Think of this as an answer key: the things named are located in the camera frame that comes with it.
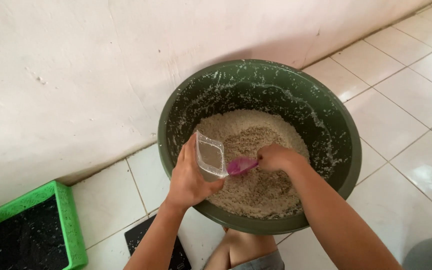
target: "plastic bag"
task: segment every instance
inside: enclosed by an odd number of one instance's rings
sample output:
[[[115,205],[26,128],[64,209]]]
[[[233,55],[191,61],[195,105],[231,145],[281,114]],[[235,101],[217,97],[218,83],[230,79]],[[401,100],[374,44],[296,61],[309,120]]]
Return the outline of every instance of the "plastic bag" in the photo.
[[[228,176],[224,161],[224,145],[196,131],[196,162],[203,170],[206,181],[212,182]]]

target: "wall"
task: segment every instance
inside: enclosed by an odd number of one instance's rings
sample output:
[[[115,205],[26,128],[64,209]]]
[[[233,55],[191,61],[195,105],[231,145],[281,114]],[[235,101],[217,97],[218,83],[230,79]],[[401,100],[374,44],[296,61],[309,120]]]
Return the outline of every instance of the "wall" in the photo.
[[[430,1],[0,0],[0,205],[154,142],[203,67],[299,68]]]

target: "green tray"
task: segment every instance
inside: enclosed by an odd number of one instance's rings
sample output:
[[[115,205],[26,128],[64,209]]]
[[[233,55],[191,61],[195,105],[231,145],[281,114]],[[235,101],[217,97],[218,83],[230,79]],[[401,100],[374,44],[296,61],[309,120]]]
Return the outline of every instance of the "green tray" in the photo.
[[[51,181],[0,206],[0,223],[56,195],[57,210],[69,265],[62,270],[80,270],[88,264],[71,187]]]

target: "green plastic basin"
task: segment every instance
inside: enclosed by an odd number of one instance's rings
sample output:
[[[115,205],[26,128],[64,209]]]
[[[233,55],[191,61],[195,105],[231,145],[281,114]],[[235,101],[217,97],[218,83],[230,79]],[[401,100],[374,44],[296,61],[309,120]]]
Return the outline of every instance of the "green plastic basin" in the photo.
[[[361,142],[344,105],[308,74],[265,60],[233,60],[204,68],[181,83],[163,108],[158,148],[168,177],[179,150],[201,119],[237,109],[280,115],[308,146],[312,167],[347,199],[361,169]],[[207,200],[194,208],[213,221],[243,232],[276,235],[309,226],[303,213],[279,219],[231,214]]]

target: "white tile floor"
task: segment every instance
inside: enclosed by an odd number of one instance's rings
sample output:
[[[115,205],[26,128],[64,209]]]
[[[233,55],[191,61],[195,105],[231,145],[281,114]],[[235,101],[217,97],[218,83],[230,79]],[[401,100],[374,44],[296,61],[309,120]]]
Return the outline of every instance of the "white tile floor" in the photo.
[[[352,114],[363,163],[347,201],[401,262],[432,237],[432,5],[304,71]],[[169,184],[153,145],[73,187],[86,269],[123,268],[124,232],[154,214]],[[199,270],[224,231],[190,209],[178,235]],[[287,269],[335,269],[310,228],[276,241]]]

